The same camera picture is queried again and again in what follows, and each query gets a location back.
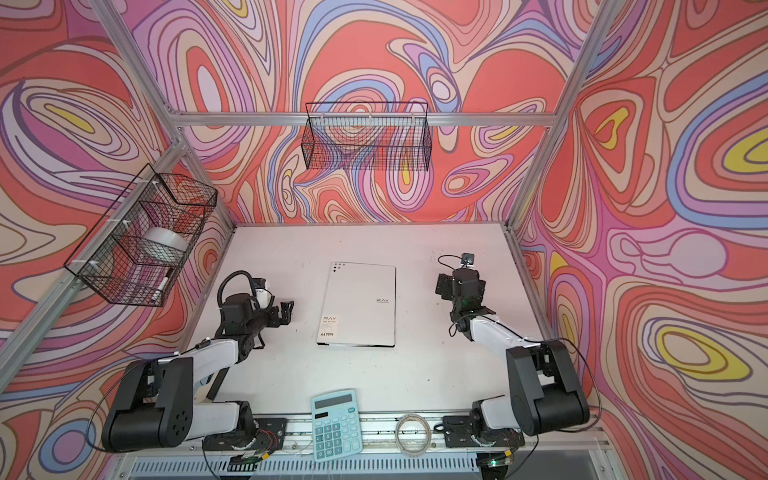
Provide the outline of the white folder black inside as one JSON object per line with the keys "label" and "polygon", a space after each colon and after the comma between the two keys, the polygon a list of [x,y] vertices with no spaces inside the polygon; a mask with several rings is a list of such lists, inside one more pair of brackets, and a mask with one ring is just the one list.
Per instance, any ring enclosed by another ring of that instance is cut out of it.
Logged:
{"label": "white folder black inside", "polygon": [[392,265],[331,264],[316,334],[322,346],[393,348],[396,279]]}

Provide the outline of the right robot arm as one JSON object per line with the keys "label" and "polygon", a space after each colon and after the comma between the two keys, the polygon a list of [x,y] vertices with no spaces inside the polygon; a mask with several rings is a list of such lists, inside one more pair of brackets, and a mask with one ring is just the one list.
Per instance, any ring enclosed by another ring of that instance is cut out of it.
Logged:
{"label": "right robot arm", "polygon": [[483,305],[485,286],[478,271],[463,266],[439,274],[435,287],[451,303],[449,332],[484,346],[506,366],[508,392],[473,403],[476,438],[488,444],[508,430],[536,436],[585,426],[590,408],[566,345],[514,332]]}

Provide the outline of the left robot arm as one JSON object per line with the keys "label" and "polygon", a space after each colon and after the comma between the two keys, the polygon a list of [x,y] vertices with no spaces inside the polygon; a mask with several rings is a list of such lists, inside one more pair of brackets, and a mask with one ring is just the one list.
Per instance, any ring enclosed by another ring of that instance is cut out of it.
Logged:
{"label": "left robot arm", "polygon": [[259,428],[248,402],[198,402],[195,396],[205,384],[216,393],[231,367],[264,348],[265,329],[291,323],[295,303],[277,301],[265,279],[237,270],[220,284],[216,306],[220,321],[212,337],[182,353],[126,368],[102,427],[104,451],[173,448],[191,440],[251,448]]}

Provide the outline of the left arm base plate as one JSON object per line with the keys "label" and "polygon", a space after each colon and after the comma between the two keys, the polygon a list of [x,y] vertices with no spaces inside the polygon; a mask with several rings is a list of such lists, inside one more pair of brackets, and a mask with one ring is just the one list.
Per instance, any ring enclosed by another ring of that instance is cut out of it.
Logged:
{"label": "left arm base plate", "polygon": [[287,423],[285,417],[256,418],[245,430],[206,436],[202,447],[213,452],[273,453],[283,447]]}

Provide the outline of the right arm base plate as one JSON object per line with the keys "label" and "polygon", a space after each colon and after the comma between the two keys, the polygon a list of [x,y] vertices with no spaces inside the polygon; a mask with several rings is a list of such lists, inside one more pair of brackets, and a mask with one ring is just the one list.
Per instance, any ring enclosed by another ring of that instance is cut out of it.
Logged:
{"label": "right arm base plate", "polygon": [[481,419],[472,415],[443,416],[433,427],[433,433],[442,435],[448,448],[504,448],[516,451],[525,445],[521,432],[515,429],[490,429]]}

